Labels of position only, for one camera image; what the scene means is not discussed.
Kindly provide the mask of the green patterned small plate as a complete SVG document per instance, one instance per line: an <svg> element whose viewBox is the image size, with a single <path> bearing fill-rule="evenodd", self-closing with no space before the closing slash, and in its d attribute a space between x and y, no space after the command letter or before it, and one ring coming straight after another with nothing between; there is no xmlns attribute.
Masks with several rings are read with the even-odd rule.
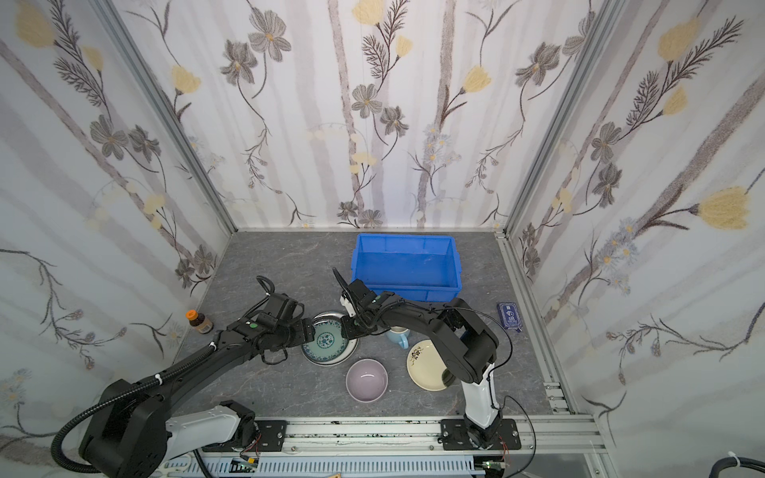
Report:
<svg viewBox="0 0 765 478"><path fill-rule="evenodd" d="M359 342L343 336L343 317L341 312L325 312L312 320L314 341L302 346L302 353L309 362L316 366L336 366L356 352Z"/></svg>

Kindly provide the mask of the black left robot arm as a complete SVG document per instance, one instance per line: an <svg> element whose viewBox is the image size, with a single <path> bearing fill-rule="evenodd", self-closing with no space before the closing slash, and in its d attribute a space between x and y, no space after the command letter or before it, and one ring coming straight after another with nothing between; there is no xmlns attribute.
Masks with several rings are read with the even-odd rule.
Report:
<svg viewBox="0 0 765 478"><path fill-rule="evenodd" d="M114 382L101 397L102 408L90 416L79 456L109 477L150 476L169 451L173 433L167 421L173 414L229 370L305 344L304 313L302 303L272 293L216 332L206 347L157 376Z"/></svg>

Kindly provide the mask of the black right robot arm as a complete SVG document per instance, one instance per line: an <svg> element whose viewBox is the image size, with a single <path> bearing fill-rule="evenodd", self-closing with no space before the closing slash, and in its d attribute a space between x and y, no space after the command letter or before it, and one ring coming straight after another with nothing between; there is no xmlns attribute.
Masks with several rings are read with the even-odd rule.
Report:
<svg viewBox="0 0 765 478"><path fill-rule="evenodd" d="M380 294L361 280L347 283L338 274L342 334L349 340L409 329L432 341L447 374L462 385L466 434L478 448L488 448L499 434L502 412L496 400L492 372L496 368L496 334L476 310L460 298L447 303L409 301L393 292Z"/></svg>

